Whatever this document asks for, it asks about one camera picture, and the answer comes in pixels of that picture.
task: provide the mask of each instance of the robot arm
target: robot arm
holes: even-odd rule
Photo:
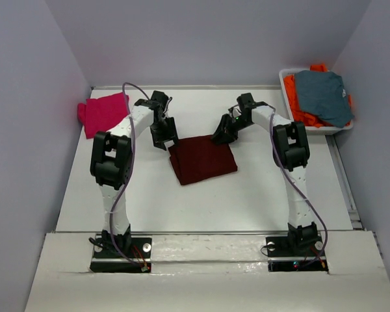
[[[125,194],[120,188],[129,181],[132,169],[132,132],[130,118],[133,119],[135,138],[150,127],[153,145],[166,150],[165,142],[178,143],[175,122],[166,115],[170,98],[163,92],[154,91],[150,100],[140,99],[135,103],[131,114],[108,132],[98,132],[94,137],[91,157],[91,174],[96,178],[103,195],[104,227],[101,233],[102,244],[112,245],[110,232],[117,245],[127,251],[131,244],[130,222],[125,209]],[[106,152],[115,150],[112,157]],[[111,211],[114,202],[118,202]]]
[[[319,239],[317,227],[308,204],[289,181],[290,179],[303,194],[307,195],[305,176],[310,152],[305,126],[301,122],[292,122],[275,114],[273,107],[265,102],[255,102],[251,94],[242,94],[237,98],[237,103],[238,115],[234,114],[235,107],[230,108],[230,113],[222,116],[212,141],[215,144],[234,142],[238,139],[239,130],[254,123],[271,133],[274,142],[274,161],[279,166],[275,156],[277,151],[286,173],[283,178],[289,202],[287,240],[291,250],[295,252],[306,250]]]

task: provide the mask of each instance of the pile of clothes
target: pile of clothes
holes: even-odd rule
[[[325,64],[286,76],[283,82],[295,121],[311,127],[343,128],[354,118],[343,79]]]

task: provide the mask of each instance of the pink cloth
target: pink cloth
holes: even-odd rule
[[[85,127],[85,137],[93,138],[98,131],[108,131],[118,125],[127,116],[127,108],[123,94],[117,93],[99,99],[87,99],[86,105],[78,104],[77,113]]]

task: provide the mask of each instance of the cloth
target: cloth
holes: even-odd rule
[[[339,128],[354,117],[340,75],[304,70],[294,75],[294,81],[301,111]]]
[[[228,144],[215,145],[211,135],[184,138],[169,148],[170,162],[181,185],[237,171]]]
[[[110,130],[127,116],[124,96],[117,93],[99,99],[87,99],[86,105],[78,104],[77,115],[84,125],[85,137],[93,138],[98,131]]]
[[[327,72],[328,69],[326,68],[325,64],[314,64],[310,67],[311,70],[316,72]],[[294,83],[294,75],[286,76],[283,79],[283,83],[285,85],[287,99],[289,100],[289,106],[291,107],[293,119],[297,122],[303,122],[306,126],[310,127],[324,127],[328,126],[331,127],[332,125],[328,122],[324,122],[321,119],[319,119],[317,116],[314,116],[312,114],[309,114],[307,112],[302,112],[300,110],[298,97],[296,96],[296,86]],[[352,98],[350,95],[348,95],[348,103],[350,107],[352,108]]]

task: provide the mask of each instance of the orange cloth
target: orange cloth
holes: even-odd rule
[[[325,64],[314,64],[310,67],[310,70],[316,71],[316,72],[327,72],[328,69],[326,68]],[[332,127],[331,124],[328,122],[324,122],[320,120],[315,115],[312,115],[308,112],[302,112],[300,110],[298,97],[296,95],[296,87],[294,85],[294,75],[286,76],[283,78],[283,82],[285,83],[285,89],[287,98],[289,100],[289,106],[291,107],[293,119],[296,122],[303,122],[306,126],[310,127]],[[348,103],[350,104],[352,108],[352,99],[351,96],[348,96]]]

